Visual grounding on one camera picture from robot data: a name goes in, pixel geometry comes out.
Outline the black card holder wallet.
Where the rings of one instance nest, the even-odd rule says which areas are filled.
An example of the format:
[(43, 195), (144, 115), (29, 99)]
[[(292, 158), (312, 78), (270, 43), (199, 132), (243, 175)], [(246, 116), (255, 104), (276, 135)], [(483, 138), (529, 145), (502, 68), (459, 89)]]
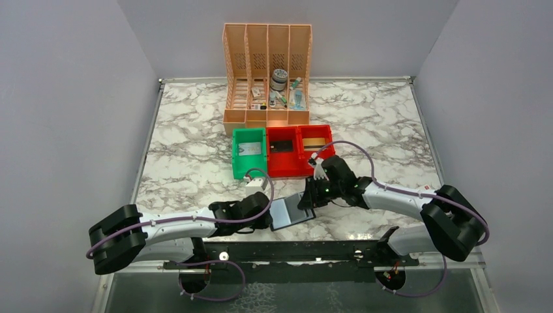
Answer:
[(271, 231), (281, 230), (296, 224), (315, 219), (313, 209), (302, 210), (298, 208), (303, 193), (298, 192), (291, 196), (273, 200), (269, 210), (273, 222)]

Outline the green plastic bin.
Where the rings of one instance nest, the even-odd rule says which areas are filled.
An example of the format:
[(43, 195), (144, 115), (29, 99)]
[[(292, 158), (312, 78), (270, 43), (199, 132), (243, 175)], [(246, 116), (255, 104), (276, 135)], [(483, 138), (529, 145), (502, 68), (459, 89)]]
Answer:
[(237, 128), (232, 134), (233, 178), (241, 180), (251, 168), (267, 170), (267, 142), (264, 128)]

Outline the gold credit card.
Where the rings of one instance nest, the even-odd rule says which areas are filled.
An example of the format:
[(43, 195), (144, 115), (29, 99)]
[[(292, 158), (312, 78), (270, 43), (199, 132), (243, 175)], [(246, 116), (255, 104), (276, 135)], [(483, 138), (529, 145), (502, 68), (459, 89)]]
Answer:
[(305, 151), (317, 151), (326, 143), (325, 138), (303, 138), (303, 149)]

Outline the black credit card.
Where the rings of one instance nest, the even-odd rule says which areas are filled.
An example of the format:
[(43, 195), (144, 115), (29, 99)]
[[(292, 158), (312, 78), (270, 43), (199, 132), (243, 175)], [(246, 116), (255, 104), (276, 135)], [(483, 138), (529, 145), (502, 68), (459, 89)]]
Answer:
[(289, 153), (294, 151), (291, 140), (278, 140), (269, 143), (271, 153)]

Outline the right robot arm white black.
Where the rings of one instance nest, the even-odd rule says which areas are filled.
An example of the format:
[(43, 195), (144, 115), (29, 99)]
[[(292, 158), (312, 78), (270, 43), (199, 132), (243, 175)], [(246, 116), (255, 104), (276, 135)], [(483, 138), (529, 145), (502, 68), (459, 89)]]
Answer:
[(383, 185), (356, 176), (339, 156), (319, 165), (323, 178), (307, 177), (300, 210), (326, 206), (340, 198), (352, 207), (381, 209), (421, 221), (410, 228), (392, 227), (378, 241), (375, 255), (385, 261), (416, 252), (439, 252), (453, 261), (465, 261), (485, 234), (482, 216), (454, 187), (434, 193)]

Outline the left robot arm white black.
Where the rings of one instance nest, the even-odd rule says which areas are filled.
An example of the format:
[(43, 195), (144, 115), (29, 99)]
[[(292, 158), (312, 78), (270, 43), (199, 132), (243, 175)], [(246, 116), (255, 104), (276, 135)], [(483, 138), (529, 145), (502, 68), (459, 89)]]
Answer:
[(141, 213), (124, 205), (89, 229), (87, 258), (98, 275), (117, 272), (137, 261), (185, 261), (193, 239), (226, 237), (244, 228), (265, 229), (272, 223), (272, 201), (256, 192), (235, 201), (218, 201), (184, 213)]

